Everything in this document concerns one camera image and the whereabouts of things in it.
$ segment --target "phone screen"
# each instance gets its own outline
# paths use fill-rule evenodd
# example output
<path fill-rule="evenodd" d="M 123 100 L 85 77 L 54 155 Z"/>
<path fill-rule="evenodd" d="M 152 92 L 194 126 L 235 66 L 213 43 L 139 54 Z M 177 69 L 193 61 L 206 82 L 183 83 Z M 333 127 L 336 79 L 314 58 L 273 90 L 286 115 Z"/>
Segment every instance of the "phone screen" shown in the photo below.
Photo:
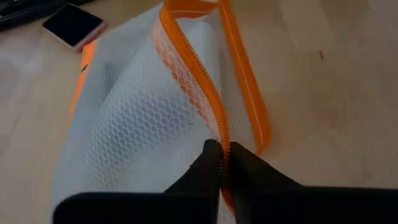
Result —
<path fill-rule="evenodd" d="M 68 45 L 76 46 L 102 23 L 102 19 L 72 4 L 66 4 L 45 21 L 43 27 Z"/>

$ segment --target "light wood grain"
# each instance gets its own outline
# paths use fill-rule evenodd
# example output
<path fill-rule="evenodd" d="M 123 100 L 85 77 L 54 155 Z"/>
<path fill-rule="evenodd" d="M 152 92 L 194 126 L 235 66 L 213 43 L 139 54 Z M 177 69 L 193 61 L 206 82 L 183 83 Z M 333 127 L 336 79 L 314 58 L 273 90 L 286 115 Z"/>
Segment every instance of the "light wood grain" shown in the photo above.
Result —
<path fill-rule="evenodd" d="M 303 184 L 398 187 L 398 3 L 303 1 L 232 2 L 272 126 L 262 157 Z M 114 27 L 156 2 L 84 8 Z M 0 223 L 50 215 L 81 55 L 42 22 L 0 34 Z"/>

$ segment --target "black object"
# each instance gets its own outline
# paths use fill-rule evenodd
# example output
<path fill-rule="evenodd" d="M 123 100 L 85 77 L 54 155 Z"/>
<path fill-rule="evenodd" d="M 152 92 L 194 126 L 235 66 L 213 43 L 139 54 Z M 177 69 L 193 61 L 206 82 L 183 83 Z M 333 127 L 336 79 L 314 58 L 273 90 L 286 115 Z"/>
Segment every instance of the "black object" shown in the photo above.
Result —
<path fill-rule="evenodd" d="M 72 4 L 64 5 L 43 27 L 71 47 L 76 47 L 103 24 L 103 20 Z"/>
<path fill-rule="evenodd" d="M 207 140 L 164 193 L 75 195 L 58 205 L 53 223 L 216 223 L 220 164 L 220 144 Z M 229 166 L 237 224 L 398 222 L 397 190 L 302 186 L 235 142 Z"/>
<path fill-rule="evenodd" d="M 53 223 L 216 223 L 221 146 L 207 140 L 202 154 L 162 194 L 83 193 L 64 200 Z"/>
<path fill-rule="evenodd" d="M 66 3 L 77 6 L 95 0 L 0 0 L 0 31 L 50 16 Z"/>

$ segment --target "mesh laundry bag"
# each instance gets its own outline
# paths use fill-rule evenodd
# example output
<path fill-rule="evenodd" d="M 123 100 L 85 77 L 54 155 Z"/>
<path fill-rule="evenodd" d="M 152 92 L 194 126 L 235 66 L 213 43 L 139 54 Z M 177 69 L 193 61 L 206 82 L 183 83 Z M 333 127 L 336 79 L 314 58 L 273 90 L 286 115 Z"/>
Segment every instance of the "mesh laundry bag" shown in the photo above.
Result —
<path fill-rule="evenodd" d="M 269 141 L 228 1 L 169 0 L 87 45 L 70 114 L 53 207 L 79 192 L 163 192 L 206 139 L 224 166 L 230 141 L 257 154 Z M 222 195 L 219 222 L 234 222 Z"/>

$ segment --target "orange zipper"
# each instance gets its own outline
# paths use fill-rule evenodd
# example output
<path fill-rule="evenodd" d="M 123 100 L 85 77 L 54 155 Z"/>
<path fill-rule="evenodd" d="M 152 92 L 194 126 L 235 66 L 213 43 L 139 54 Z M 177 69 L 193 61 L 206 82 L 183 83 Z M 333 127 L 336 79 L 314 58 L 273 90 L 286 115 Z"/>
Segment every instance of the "orange zipper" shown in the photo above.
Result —
<path fill-rule="evenodd" d="M 257 87 L 257 81 L 250 66 L 235 17 L 229 7 L 229 0 L 220 1 L 221 24 L 233 60 L 236 79 L 256 141 L 256 154 L 260 156 L 271 138 L 266 105 Z"/>
<path fill-rule="evenodd" d="M 223 103 L 213 84 L 213 81 L 209 77 L 209 74 L 199 60 L 198 55 L 189 43 L 188 39 L 180 29 L 177 21 L 174 19 L 171 9 L 168 8 L 167 1 L 159 12 L 159 19 L 162 23 L 164 31 L 167 34 L 167 37 L 170 39 L 171 43 L 173 43 L 185 65 L 188 67 L 189 71 L 200 85 L 209 101 L 211 108 L 213 109 L 220 133 L 221 146 L 224 151 L 223 157 L 224 161 L 226 161 L 229 156 L 228 122 L 226 119 L 225 110 L 223 108 Z"/>
<path fill-rule="evenodd" d="M 73 116 L 73 113 L 75 112 L 75 106 L 80 97 L 81 90 L 83 89 L 83 86 L 85 84 L 86 76 L 88 74 L 88 70 L 90 68 L 91 62 L 94 59 L 95 49 L 96 49 L 96 41 L 95 40 L 92 41 L 90 44 L 84 46 L 84 48 L 83 48 L 83 53 L 82 53 L 83 56 L 82 56 L 81 62 L 80 62 L 80 74 L 79 74 L 79 77 L 77 78 L 75 95 L 73 96 L 72 104 L 69 109 L 68 128 L 69 128 L 70 122 L 72 121 L 72 116 Z"/>
<path fill-rule="evenodd" d="M 163 8 L 159 12 L 160 23 L 162 24 L 164 31 L 166 32 L 171 43 L 173 43 L 173 46 L 177 50 L 178 54 L 181 56 L 183 62 L 200 85 L 201 89 L 203 90 L 209 101 L 211 108 L 213 109 L 213 113 L 215 115 L 218 130 L 220 133 L 221 147 L 223 149 L 223 161 L 221 163 L 223 172 L 223 184 L 221 186 L 221 193 L 223 194 L 227 206 L 233 212 L 232 198 L 227 184 L 229 168 L 228 161 L 230 154 L 229 129 L 226 113 L 223 108 L 223 103 L 213 84 L 213 81 L 206 71 L 206 68 L 201 63 L 198 55 L 194 51 L 193 47 L 189 43 L 188 39 L 185 37 L 181 28 L 177 24 L 177 21 L 175 20 L 175 17 L 199 17 L 205 15 L 201 14 L 198 11 L 186 12 L 187 8 L 186 5 L 184 5 L 184 2 L 189 2 L 189 6 L 192 6 L 194 9 L 197 9 L 197 6 L 202 6 L 201 10 L 207 9 L 207 11 L 204 10 L 204 13 L 206 14 L 208 14 L 209 11 L 218 7 L 218 4 L 203 1 L 178 1 L 180 2 L 180 4 L 176 2 L 177 1 L 166 1 L 164 3 Z M 178 7 L 181 6 L 185 10 L 180 11 Z"/>

